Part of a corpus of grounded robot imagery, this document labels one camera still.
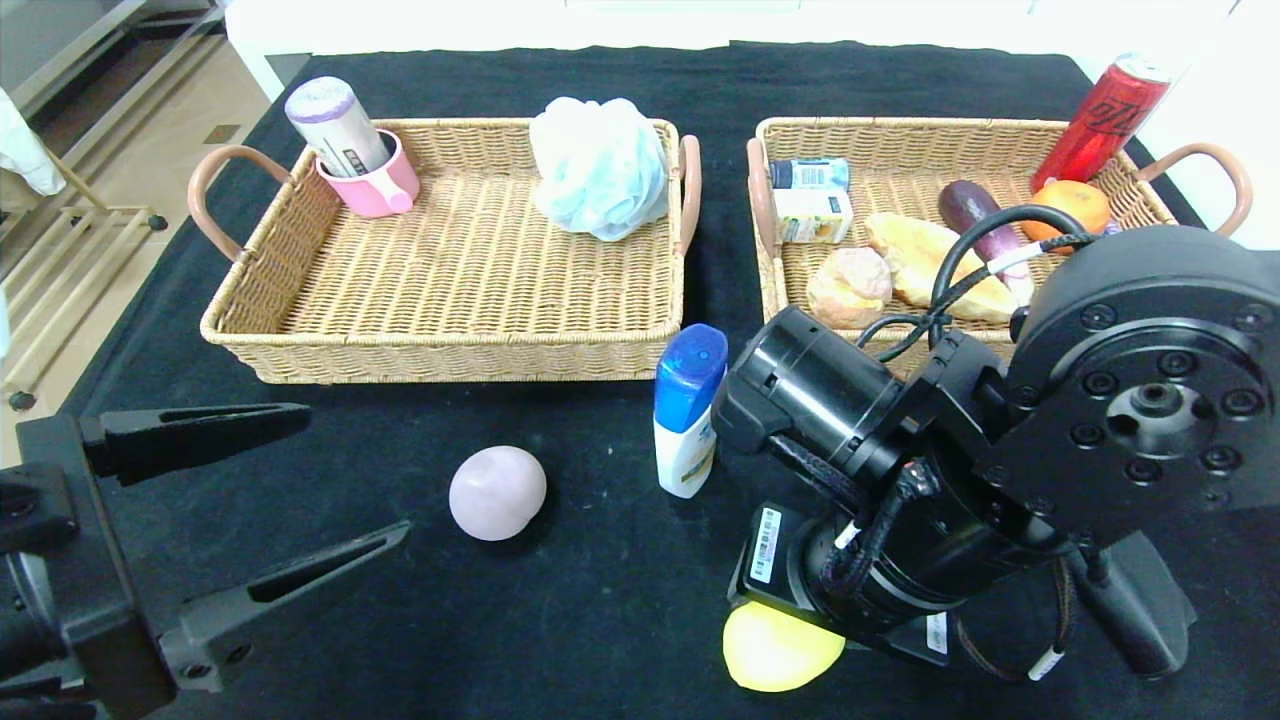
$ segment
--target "yellow lemon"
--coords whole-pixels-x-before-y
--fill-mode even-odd
[[[724,665],[750,691],[794,691],[822,675],[845,650],[845,638],[748,601],[724,621]]]

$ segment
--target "brown leather handle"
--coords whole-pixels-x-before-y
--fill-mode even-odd
[[[778,211],[773,206],[773,187],[764,164],[764,143],[753,137],[746,141],[746,195],[751,201],[751,219],[760,245],[769,258],[778,256]]]
[[[680,168],[685,173],[685,199],[680,214],[680,245],[676,254],[681,258],[689,252],[694,241],[698,217],[703,211],[703,146],[698,138],[686,135],[680,140]]]
[[[289,172],[282,168],[275,160],[262,155],[262,152],[243,145],[219,147],[205,155],[205,159],[192,170],[191,181],[187,183],[187,209],[191,211],[191,219],[196,220],[196,225],[205,232],[205,236],[209,237],[218,250],[223,251],[223,255],[228,260],[234,263],[244,250],[230,236],[223,232],[223,228],[209,214],[209,206],[205,204],[205,192],[209,191],[209,183],[212,182],[218,170],[223,169],[223,165],[232,158],[248,158],[253,160],[257,167],[271,173],[271,177],[278,179],[280,184],[289,182]]]
[[[1169,155],[1165,155],[1160,160],[1147,165],[1146,168],[1138,170],[1138,179],[1151,182],[1152,179],[1165,174],[1174,163],[1178,163],[1188,155],[1208,155],[1210,158],[1217,160],[1219,165],[1226,172],[1226,177],[1231,178],[1231,184],[1235,186],[1235,208],[1231,214],[1226,217],[1222,227],[1217,228],[1217,233],[1221,236],[1229,236],[1240,227],[1240,223],[1249,217],[1249,210],[1253,208],[1253,183],[1249,181],[1249,173],[1244,170],[1244,165],[1231,155],[1225,147],[1219,145],[1212,145],[1210,142],[1193,142],[1190,145],[1184,145],[1178,150],[1174,150]]]

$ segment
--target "black table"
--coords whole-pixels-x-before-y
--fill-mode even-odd
[[[938,47],[589,49],[315,58],[301,79],[340,76],[374,117],[531,117],[558,95],[626,96],[703,141],[703,217],[686,320],[736,351],[760,324],[742,145],[771,115],[1068,118],[1088,88],[1061,56]],[[302,141],[276,102],[250,135],[289,164]],[[1134,152],[1139,163],[1140,149]],[[1167,184],[1162,193],[1196,222]],[[274,183],[234,164],[210,192],[247,238]],[[655,482],[649,383],[273,387],[205,343],[200,314],[225,260],[188,222],[86,372],[65,410],[297,401],[308,432],[215,466],[109,491],[142,601],[157,628],[179,601],[399,519],[407,550],[300,637],[253,659],[228,693],[188,693],[161,717],[1275,717],[1280,692],[1275,512],[1149,525],[1201,614],[1187,667],[1126,674],[1085,620],[1036,687],[1006,687],[964,659],[918,667],[849,652],[810,685],[737,688],[721,659],[723,593],[751,510],[814,498],[768,457],[722,454],[703,492]],[[552,491],[515,541],[465,537],[447,488],[471,452],[534,452]],[[1047,574],[966,607],[1009,662],[1052,633]]]

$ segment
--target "pink mug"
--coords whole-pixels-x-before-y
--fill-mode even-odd
[[[396,150],[392,152],[392,159],[376,170],[353,178],[339,178],[329,174],[320,158],[316,158],[316,173],[333,187],[347,208],[365,218],[408,213],[413,208],[420,187],[417,173],[413,172],[399,137],[385,129],[378,132],[389,137]]]

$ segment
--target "blue bottle cap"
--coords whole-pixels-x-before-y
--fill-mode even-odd
[[[727,365],[724,333],[701,323],[680,331],[658,361],[654,420],[673,433],[687,430],[710,406]]]

